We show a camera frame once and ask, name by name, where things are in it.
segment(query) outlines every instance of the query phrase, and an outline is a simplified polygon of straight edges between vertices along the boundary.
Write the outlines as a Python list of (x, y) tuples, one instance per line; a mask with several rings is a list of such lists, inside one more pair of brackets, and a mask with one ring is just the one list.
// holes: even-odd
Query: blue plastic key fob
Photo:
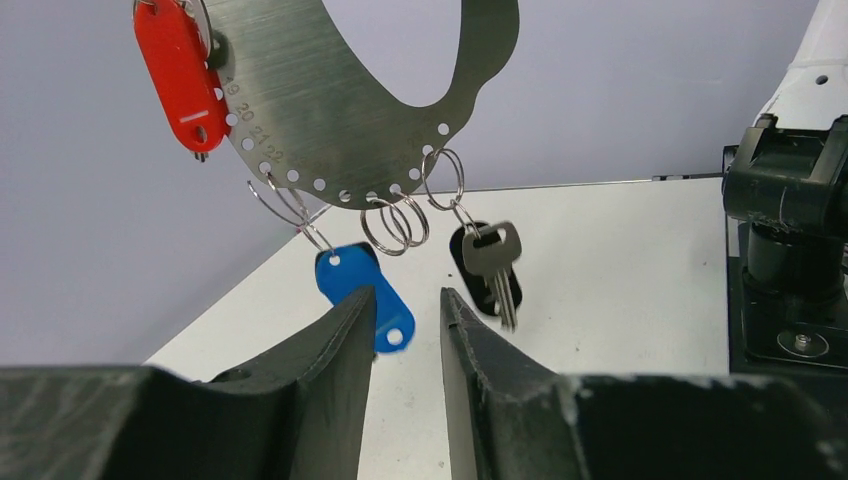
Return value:
[(415, 334), (415, 317), (380, 271), (377, 255), (367, 243), (321, 252), (315, 259), (318, 290), (338, 305), (354, 290), (373, 285), (377, 295), (377, 335), (374, 351), (392, 353), (406, 349)]

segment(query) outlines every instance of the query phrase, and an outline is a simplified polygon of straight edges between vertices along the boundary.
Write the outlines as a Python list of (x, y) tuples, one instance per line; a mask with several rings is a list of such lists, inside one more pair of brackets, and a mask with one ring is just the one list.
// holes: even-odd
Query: red key tag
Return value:
[(139, 0), (133, 24), (177, 140), (192, 152), (212, 151), (230, 133), (228, 111), (215, 94), (220, 81), (206, 68), (206, 49), (194, 20), (175, 0)]

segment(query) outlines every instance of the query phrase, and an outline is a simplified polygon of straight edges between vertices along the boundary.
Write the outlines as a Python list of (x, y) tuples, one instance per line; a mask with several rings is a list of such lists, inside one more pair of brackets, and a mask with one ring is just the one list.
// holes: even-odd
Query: key ring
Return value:
[[(410, 234), (409, 246), (410, 247), (420, 247), (421, 245), (424, 245), (424, 242), (426, 242), (427, 239), (430, 238), (430, 222), (427, 220), (427, 215), (424, 214), (424, 210), (421, 208), (420, 205), (418, 205), (418, 202), (416, 202), (409, 195), (407, 195), (407, 194), (405, 194), (401, 191), (395, 191), (395, 192), (392, 192), (392, 193), (394, 195), (401, 197), (401, 201), (403, 201), (405, 204), (409, 205), (409, 208), (412, 209), (412, 211), (415, 213), (415, 216), (417, 216), (418, 220), (421, 222), (421, 230), (422, 230), (421, 240), (418, 240), (418, 241), (412, 240), (411, 239), (412, 235)], [(389, 216), (392, 217), (392, 222), (395, 224), (395, 226), (397, 226), (398, 220), (397, 220), (397, 218), (394, 217), (394, 215), (395, 215), (395, 211), (392, 210), (392, 209), (389, 209)], [(389, 223), (386, 221), (385, 210), (383, 210), (382, 208), (380, 209), (380, 221), (383, 222), (383, 227), (386, 228), (386, 231), (389, 232), (389, 235), (391, 235), (392, 238), (395, 239), (395, 241), (397, 241), (398, 243), (401, 243), (401, 244), (404, 243), (404, 240), (401, 237), (399, 237), (398, 235), (396, 235), (395, 232), (389, 227)]]
[(450, 203), (447, 206), (439, 203), (436, 198), (433, 196), (433, 193), (430, 191), (430, 186), (427, 184), (427, 178), (424, 178), (424, 190), (427, 192), (427, 202), (432, 205), (437, 210), (441, 210), (443, 212), (452, 211), (454, 216), (459, 223), (465, 228), (474, 232), (474, 235), (477, 238), (480, 238), (482, 235), (480, 234), (480, 230), (477, 228), (477, 223), (474, 221), (474, 218), (471, 214), (468, 213), (468, 210), (462, 206), (460, 201), (462, 200), (462, 196), (465, 194), (465, 169), (462, 167), (462, 160), (459, 159), (459, 155), (456, 154), (453, 150), (449, 148), (440, 148), (438, 150), (434, 150), (427, 155), (424, 155), (424, 159), (421, 161), (421, 171), (426, 172), (427, 167), (427, 159), (433, 158), (434, 160), (438, 159), (439, 156), (445, 155), (450, 160), (451, 165), (453, 165), (453, 169), (456, 172), (456, 195), (451, 199)]
[[(433, 161), (436, 161), (443, 154), (448, 157), (448, 160), (450, 160), (453, 165), (453, 169), (456, 172), (456, 196), (454, 196), (448, 206), (444, 206), (436, 201), (436, 198), (433, 197), (433, 193), (430, 191), (430, 186), (427, 184), (427, 177), (424, 176), (424, 172), (427, 171), (427, 159), (432, 158)], [(436, 210), (441, 210), (443, 212), (454, 210), (456, 208), (454, 205), (459, 205), (459, 202), (462, 201), (462, 195), (465, 194), (465, 170), (462, 168), (462, 160), (459, 159), (459, 155), (457, 155), (453, 150), (449, 148), (440, 148), (424, 155), (424, 158), (421, 160), (421, 175), (424, 179), (424, 190), (427, 192), (427, 197), (429, 197), (427, 202), (429, 202)]]
[[(466, 231), (471, 230), (474, 232), (474, 236), (476, 236), (477, 238), (482, 238), (483, 235), (480, 233), (480, 229), (477, 228), (477, 222), (474, 221), (474, 218), (471, 216), (470, 213), (468, 213), (468, 210), (466, 210), (461, 203), (457, 203), (455, 200), (451, 200), (451, 205), (453, 206), (451, 210), (453, 210), (454, 216), (457, 220), (459, 220), (459, 223), (466, 228)], [(463, 215), (465, 215), (465, 218), (468, 219), (467, 222), (462, 219), (460, 211)]]
[[(197, 34), (200, 35), (200, 43), (206, 52), (206, 58), (212, 56), (212, 22), (209, 19), (209, 13), (206, 11), (206, 4), (203, 0), (179, 0), (176, 2), (183, 11), (186, 12), (197, 25)], [(138, 10), (139, 4), (147, 5), (154, 11), (159, 8), (156, 5), (156, 0), (133, 0), (133, 15)]]
[(397, 227), (398, 232), (400, 232), (401, 238), (398, 241), (400, 241), (401, 248), (398, 250), (393, 250), (387, 247), (379, 240), (377, 240), (377, 238), (374, 237), (374, 233), (371, 232), (371, 227), (368, 226), (368, 219), (366, 218), (368, 210), (362, 210), (359, 212), (359, 223), (362, 224), (362, 231), (365, 233), (365, 236), (368, 237), (368, 241), (371, 242), (371, 244), (374, 245), (377, 250), (392, 257), (398, 257), (406, 253), (406, 251), (409, 250), (409, 247), (412, 244), (412, 225), (409, 224), (409, 219), (406, 218), (406, 214), (404, 214), (397, 207), (397, 205), (383, 200), (382, 198), (370, 198), (368, 199), (368, 201), (375, 205), (382, 205), (383, 207), (388, 207), (389, 210), (392, 212), (390, 217), (392, 218), (392, 223), (395, 224), (395, 227)]
[(292, 198), (294, 198), (294, 201), (297, 203), (298, 208), (295, 209), (292, 204), (289, 203), (288, 200), (286, 200), (286, 197), (283, 196), (282, 192), (280, 191), (280, 188), (277, 186), (276, 181), (274, 180), (274, 176), (271, 175), (271, 172), (265, 173), (265, 178), (268, 182), (268, 186), (271, 187), (271, 190), (274, 191), (274, 194), (277, 195), (277, 198), (279, 198), (280, 201), (283, 202), (283, 205), (285, 205), (290, 212), (292, 212), (296, 217), (300, 219), (300, 222), (298, 223), (292, 221), (286, 218), (280, 212), (278, 212), (277, 209), (272, 207), (268, 202), (265, 201), (264, 198), (262, 198), (261, 195), (259, 195), (259, 192), (257, 192), (256, 189), (253, 188), (253, 183), (248, 180), (247, 188), (250, 189), (251, 193), (253, 193), (253, 196), (256, 197), (256, 199), (259, 200), (259, 202), (262, 203), (262, 205), (264, 205), (265, 208), (267, 208), (268, 211), (273, 213), (277, 218), (297, 228), (298, 231), (303, 233), (303, 236), (306, 237), (307, 240), (309, 240), (309, 243), (314, 245), (315, 248), (317, 248), (319, 251), (323, 252), (325, 250), (329, 250), (331, 254), (335, 256), (336, 249), (335, 247), (333, 247), (333, 244), (331, 244), (330, 241), (327, 240), (327, 237), (325, 237), (324, 234), (321, 233), (321, 231), (318, 230), (318, 228), (312, 224), (309, 209), (306, 207), (306, 203), (303, 201), (303, 197), (300, 196), (300, 193), (298, 193), (297, 190), (293, 188), (286, 189), (288, 190)]

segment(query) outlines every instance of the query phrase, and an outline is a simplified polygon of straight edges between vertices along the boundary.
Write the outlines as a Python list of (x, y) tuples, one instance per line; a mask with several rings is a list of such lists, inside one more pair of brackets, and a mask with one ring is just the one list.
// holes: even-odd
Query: engraved number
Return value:
[(265, 143), (266, 140), (271, 138), (270, 135), (266, 135), (265, 133), (263, 133), (264, 130), (262, 130), (262, 127), (258, 125), (252, 127), (248, 131), (250, 132), (250, 136), (253, 137), (253, 140), (255, 140), (258, 145), (262, 145), (263, 143)]
[(283, 152), (277, 150), (277, 148), (273, 145), (268, 145), (267, 147), (265, 147), (265, 151), (262, 152), (262, 155), (265, 155), (266, 157), (277, 163), (279, 163), (280, 160), (283, 159)]
[(236, 107), (236, 112), (241, 114), (241, 119), (245, 122), (249, 122), (253, 120), (255, 116), (252, 111), (250, 111), (250, 105), (246, 103), (242, 103), (238, 107)]

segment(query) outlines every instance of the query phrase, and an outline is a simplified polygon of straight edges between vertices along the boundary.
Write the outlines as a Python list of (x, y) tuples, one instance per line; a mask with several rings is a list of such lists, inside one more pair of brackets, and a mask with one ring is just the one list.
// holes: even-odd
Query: brushed metal plate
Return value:
[(357, 210), (376, 208), (369, 192), (395, 202), (393, 184), (408, 193), (421, 185), (422, 149), (443, 147), (465, 126), (518, 38), (518, 0), (463, 0), (450, 88), (435, 104), (412, 107), (368, 72), (321, 0), (207, 0), (206, 7), (224, 44), (218, 75), (237, 120), (230, 141), (244, 162), (262, 181), (270, 168), (283, 188)]

